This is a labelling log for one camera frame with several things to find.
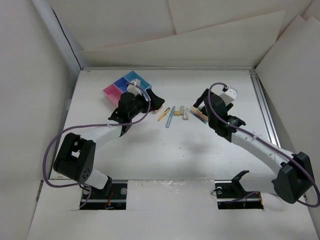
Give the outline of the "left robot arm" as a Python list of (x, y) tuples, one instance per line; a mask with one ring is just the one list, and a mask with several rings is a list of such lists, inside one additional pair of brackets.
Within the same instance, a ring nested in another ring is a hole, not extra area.
[(98, 126), (80, 135), (68, 133), (54, 161), (54, 171), (79, 184), (93, 187), (98, 197), (107, 198), (112, 191), (112, 179), (94, 168), (95, 152), (107, 142), (123, 136), (138, 114), (161, 109), (165, 100), (150, 88), (146, 93), (150, 100), (146, 100), (143, 94), (122, 93), (118, 107), (108, 118), (116, 122), (112, 126)]

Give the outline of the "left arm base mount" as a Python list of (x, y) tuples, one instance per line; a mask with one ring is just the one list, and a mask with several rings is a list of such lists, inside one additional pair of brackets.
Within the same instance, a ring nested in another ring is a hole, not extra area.
[(117, 180), (112, 183), (112, 189), (108, 195), (92, 188), (90, 198), (86, 201), (89, 192), (82, 190), (80, 199), (80, 210), (126, 210), (127, 207), (128, 182)]

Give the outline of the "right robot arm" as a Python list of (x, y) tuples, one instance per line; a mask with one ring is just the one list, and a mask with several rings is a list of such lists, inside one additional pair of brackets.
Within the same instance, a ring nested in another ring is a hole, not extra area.
[(309, 156), (280, 148), (245, 129), (243, 120), (228, 113), (236, 96), (237, 91), (230, 86), (224, 85), (221, 95), (207, 88), (193, 107), (204, 104), (200, 111), (207, 116), (209, 127), (218, 136), (255, 156), (272, 170), (272, 174), (244, 177), (249, 173), (245, 169), (230, 180), (216, 181), (214, 191), (218, 207), (235, 208), (241, 202), (259, 197), (261, 192), (276, 195), (289, 204), (298, 203), (310, 188), (317, 186)]

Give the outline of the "yellow utility knife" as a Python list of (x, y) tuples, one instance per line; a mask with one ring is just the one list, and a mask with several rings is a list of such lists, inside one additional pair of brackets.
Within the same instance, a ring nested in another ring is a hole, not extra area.
[(159, 121), (161, 121), (162, 119), (163, 119), (163, 117), (169, 112), (169, 110), (170, 110), (171, 108), (170, 107), (168, 107), (164, 112), (163, 112), (163, 114), (158, 118), (158, 122)]

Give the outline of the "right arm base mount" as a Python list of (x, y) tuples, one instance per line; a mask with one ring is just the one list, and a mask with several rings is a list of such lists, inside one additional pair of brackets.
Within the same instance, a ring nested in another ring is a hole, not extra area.
[(211, 195), (216, 197), (219, 210), (263, 210), (264, 204), (259, 191), (246, 191), (240, 180), (248, 174), (249, 170), (243, 170), (231, 180), (215, 180), (214, 190)]

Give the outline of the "pack of coloured crayons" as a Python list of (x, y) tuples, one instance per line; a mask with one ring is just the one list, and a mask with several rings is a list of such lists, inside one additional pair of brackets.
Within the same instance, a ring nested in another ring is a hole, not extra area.
[(190, 112), (197, 116), (199, 119), (201, 119), (204, 123), (208, 122), (208, 117), (204, 115), (199, 109), (192, 106), (190, 108)]

